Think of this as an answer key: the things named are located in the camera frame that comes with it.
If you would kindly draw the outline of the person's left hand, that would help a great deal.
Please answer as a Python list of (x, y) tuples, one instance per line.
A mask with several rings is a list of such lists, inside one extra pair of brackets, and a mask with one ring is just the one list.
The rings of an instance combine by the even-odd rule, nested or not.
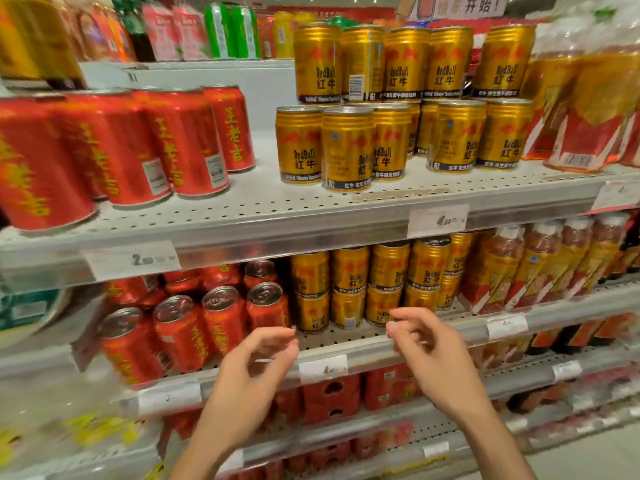
[(264, 392), (257, 383), (268, 362), (260, 358), (260, 352), (269, 346), (288, 343), (299, 343), (290, 328), (261, 327), (253, 330), (223, 359), (213, 393), (202, 415), (205, 418), (247, 422), (261, 420), (262, 423), (276, 392)]

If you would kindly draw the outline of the person's right forearm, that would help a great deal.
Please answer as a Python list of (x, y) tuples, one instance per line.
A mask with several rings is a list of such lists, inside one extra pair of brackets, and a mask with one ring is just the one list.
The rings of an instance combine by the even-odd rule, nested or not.
[(490, 401), (456, 403), (451, 416), (466, 438), (482, 480), (538, 480)]

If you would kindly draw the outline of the person's left forearm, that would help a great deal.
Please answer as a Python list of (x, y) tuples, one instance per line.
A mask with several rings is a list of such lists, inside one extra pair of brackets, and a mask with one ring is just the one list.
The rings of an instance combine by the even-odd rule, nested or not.
[(212, 480), (220, 466), (259, 428), (258, 422), (205, 418), (172, 469), (169, 480)]

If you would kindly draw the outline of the white perforated metal shelf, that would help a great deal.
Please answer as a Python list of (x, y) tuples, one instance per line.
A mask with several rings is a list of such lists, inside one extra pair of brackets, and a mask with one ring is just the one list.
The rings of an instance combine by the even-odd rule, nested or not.
[[(443, 313), (442, 320), (457, 329), (473, 347), (499, 341), (489, 341), (486, 322), (502, 314), (523, 313), (529, 324), (528, 332), (500, 339), (508, 340), (635, 309), (640, 309), (640, 275), (606, 283), (587, 296), (544, 303), (521, 311), (473, 316), (456, 304)], [(322, 333), (297, 333), (297, 336), (301, 351), (281, 385), (284, 389), (301, 386), (298, 371), (301, 362), (345, 354), (350, 375), (401, 361), (391, 340), (385, 338), (383, 328), (375, 325), (363, 324), (355, 330), (331, 326)], [(70, 355), (62, 354), (63, 350), (62, 347), (49, 347), (0, 357), (0, 420), (28, 423), (40, 419), (49, 421), (62, 413), (75, 417), (90, 412), (136, 418), (139, 417), (140, 389), (174, 376), (218, 371), (221, 361), (215, 358), (201, 371), (171, 374), (150, 383), (126, 387), (103, 356), (95, 356), (89, 370), (80, 373), (70, 361)]]
[(230, 175), (230, 188), (212, 198), (174, 195), (133, 210), (105, 201), (96, 217), (66, 230), (2, 229), (0, 282), (14, 292), (99, 283), (82, 250), (152, 241), (172, 241), (182, 269), (400, 241), (412, 209), (439, 205), (470, 204), (466, 230), (564, 219), (590, 211), (606, 181), (640, 180), (640, 169), (619, 164), (585, 174), (540, 161), (443, 174), (414, 157), (401, 180), (340, 193), (281, 181), (273, 132), (259, 132), (253, 147), (256, 168)]
[[(580, 361), (582, 375), (626, 366), (640, 360), (640, 341), (619, 341), (607, 347), (591, 347), (574, 355), (551, 352), (498, 369), (480, 371), (480, 375), (490, 398), (501, 398), (553, 384), (552, 366), (569, 360)], [(217, 370), (183, 374), (164, 379), (151, 387), (197, 381), (204, 399), (212, 391), (217, 374)], [(266, 433), (259, 434), (244, 447), (244, 465), (247, 468), (259, 467), (268, 461), (315, 450), (320, 446), (417, 423), (435, 414), (435, 407), (427, 399), (415, 398), (376, 411), (367, 411), (361, 406), (354, 416), (309, 426), (302, 426), (300, 422), (288, 426), (284, 419), (274, 419)], [(1, 473), (0, 480), (79, 480), (81, 477), (97, 478), (100, 475), (124, 478), (126, 475), (137, 477), (146, 474), (152, 465), (164, 457), (170, 438), (168, 425), (153, 422), (151, 417), (140, 417), (147, 420), (148, 432), (130, 446), (108, 447), (38, 463), (16, 472)]]

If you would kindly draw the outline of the red drink carton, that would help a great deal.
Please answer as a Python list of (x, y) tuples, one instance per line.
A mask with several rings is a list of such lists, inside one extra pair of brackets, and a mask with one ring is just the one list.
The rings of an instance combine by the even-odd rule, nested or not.
[(405, 363), (362, 373), (364, 408), (376, 411), (420, 397), (417, 380)]
[(361, 392), (361, 374), (302, 386), (304, 425), (356, 415), (361, 407)]

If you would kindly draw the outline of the stack of gold drink cans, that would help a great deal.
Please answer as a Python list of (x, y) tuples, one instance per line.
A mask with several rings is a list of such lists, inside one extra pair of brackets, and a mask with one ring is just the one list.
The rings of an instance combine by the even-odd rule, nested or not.
[(473, 232), (294, 255), (291, 272), (298, 328), (383, 326), (400, 306), (449, 309), (474, 245)]
[(431, 31), (315, 22), (292, 46), (298, 104), (275, 116), (281, 181), (356, 193), (403, 179)]

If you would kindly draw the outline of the group of red cans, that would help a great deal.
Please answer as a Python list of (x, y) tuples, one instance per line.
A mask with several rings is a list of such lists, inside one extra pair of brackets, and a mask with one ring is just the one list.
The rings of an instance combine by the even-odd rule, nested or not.
[(110, 280), (102, 353), (127, 385), (199, 371), (258, 328), (290, 327), (272, 260)]

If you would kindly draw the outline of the row of red orange packs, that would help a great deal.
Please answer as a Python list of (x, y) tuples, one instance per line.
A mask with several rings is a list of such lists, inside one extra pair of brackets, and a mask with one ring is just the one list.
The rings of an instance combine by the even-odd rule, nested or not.
[(599, 317), (529, 336), (468, 348), (478, 370), (498, 369), (547, 353), (574, 355), (591, 347), (607, 347), (640, 334), (640, 311)]

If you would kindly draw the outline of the red herbal tea can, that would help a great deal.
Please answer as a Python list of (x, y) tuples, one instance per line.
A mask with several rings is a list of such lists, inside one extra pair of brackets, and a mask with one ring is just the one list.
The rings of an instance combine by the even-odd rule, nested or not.
[(214, 113), (221, 154), (229, 173), (255, 167), (246, 99), (238, 86), (203, 86)]
[(152, 131), (130, 89), (69, 91), (61, 110), (99, 170), (114, 209), (143, 209), (172, 194)]
[(68, 228), (97, 213), (52, 114), (25, 96), (0, 97), (0, 210), (26, 233)]
[(143, 88), (132, 95), (147, 117), (174, 193), (194, 200), (226, 191), (228, 170), (203, 90)]

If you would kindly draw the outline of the green white package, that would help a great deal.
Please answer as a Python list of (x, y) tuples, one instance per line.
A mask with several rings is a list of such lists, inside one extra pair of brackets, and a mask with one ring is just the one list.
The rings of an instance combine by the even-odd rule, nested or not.
[(12, 292), (0, 283), (0, 349), (28, 338), (59, 319), (72, 296), (70, 289)]

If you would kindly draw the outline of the gold red plastic pack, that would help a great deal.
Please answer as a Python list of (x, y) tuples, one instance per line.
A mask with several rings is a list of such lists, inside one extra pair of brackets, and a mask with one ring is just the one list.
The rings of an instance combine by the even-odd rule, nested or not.
[(582, 49), (574, 48), (531, 56), (520, 88), (520, 97), (531, 100), (534, 110), (522, 160), (551, 155), (583, 55)]
[(640, 18), (631, 15), (596, 24), (586, 39), (568, 110), (545, 166), (599, 172), (639, 91)]

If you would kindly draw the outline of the white top shelf board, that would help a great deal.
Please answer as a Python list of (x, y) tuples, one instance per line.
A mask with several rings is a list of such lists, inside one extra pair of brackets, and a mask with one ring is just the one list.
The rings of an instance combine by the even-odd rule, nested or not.
[(82, 62), (79, 67), (92, 89), (196, 88), (237, 85), (241, 88), (283, 87), (295, 90), (294, 63), (288, 59), (215, 59), (162, 63)]

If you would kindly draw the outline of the slim yellow can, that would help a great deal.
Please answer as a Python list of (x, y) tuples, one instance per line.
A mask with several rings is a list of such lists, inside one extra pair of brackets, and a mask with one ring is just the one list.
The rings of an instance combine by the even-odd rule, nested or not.
[(274, 47), (277, 59), (294, 58), (294, 15), (279, 11), (273, 17)]

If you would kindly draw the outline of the hanging promotional sign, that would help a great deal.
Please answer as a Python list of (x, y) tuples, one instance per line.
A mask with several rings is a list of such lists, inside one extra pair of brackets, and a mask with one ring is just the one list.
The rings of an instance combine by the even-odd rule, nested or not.
[(478, 20), (500, 17), (509, 0), (400, 0), (398, 20)]

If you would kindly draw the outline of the orange snack packets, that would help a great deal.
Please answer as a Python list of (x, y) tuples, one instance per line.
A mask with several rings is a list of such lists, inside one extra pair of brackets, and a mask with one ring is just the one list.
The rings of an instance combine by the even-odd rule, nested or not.
[(79, 62), (137, 62), (111, 0), (51, 0)]

